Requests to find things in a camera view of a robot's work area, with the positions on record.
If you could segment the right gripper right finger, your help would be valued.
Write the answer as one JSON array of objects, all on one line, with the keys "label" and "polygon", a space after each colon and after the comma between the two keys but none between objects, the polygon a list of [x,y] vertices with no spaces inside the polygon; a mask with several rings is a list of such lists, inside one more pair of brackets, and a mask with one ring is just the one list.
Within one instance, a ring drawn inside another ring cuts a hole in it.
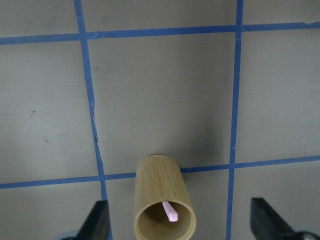
[{"label": "right gripper right finger", "polygon": [[262,197],[250,200],[250,229],[256,240],[300,239],[300,235]]}]

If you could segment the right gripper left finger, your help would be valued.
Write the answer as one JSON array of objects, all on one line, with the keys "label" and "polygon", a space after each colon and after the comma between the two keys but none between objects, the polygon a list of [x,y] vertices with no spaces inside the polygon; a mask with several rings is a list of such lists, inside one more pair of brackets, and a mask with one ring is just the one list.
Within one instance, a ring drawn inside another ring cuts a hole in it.
[{"label": "right gripper left finger", "polygon": [[107,240],[109,235],[109,204],[107,200],[98,200],[77,233],[75,240]]}]

